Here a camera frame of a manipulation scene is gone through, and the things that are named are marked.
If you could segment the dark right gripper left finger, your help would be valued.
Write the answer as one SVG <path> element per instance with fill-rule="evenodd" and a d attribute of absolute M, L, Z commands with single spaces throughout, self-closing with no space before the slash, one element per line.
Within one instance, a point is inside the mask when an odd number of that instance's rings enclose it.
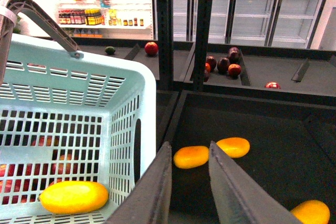
<path fill-rule="evenodd" d="M 172 149 L 164 142 L 134 189 L 105 223 L 168 223 Z"/>

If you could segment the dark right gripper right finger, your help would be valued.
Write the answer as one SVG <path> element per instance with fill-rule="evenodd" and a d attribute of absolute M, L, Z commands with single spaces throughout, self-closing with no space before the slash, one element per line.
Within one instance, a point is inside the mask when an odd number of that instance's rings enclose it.
<path fill-rule="evenodd" d="M 208 166 L 220 223 L 301 223 L 215 142 L 210 143 Z"/>

